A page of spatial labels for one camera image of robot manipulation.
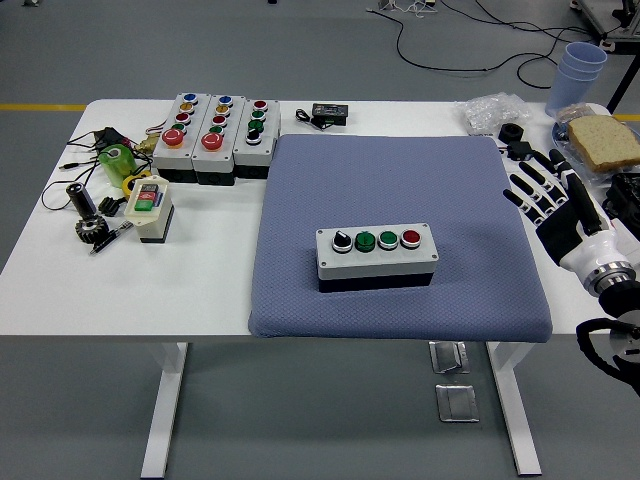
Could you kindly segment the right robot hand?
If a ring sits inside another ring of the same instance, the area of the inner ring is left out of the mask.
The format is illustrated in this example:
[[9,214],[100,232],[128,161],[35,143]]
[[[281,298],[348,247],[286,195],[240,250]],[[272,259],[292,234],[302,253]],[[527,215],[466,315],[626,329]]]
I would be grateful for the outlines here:
[[509,179],[525,196],[508,189],[503,195],[534,224],[556,265],[585,284],[614,271],[635,277],[629,260],[618,250],[615,228],[558,150],[544,155],[524,142],[513,142],[507,151],[519,167]]

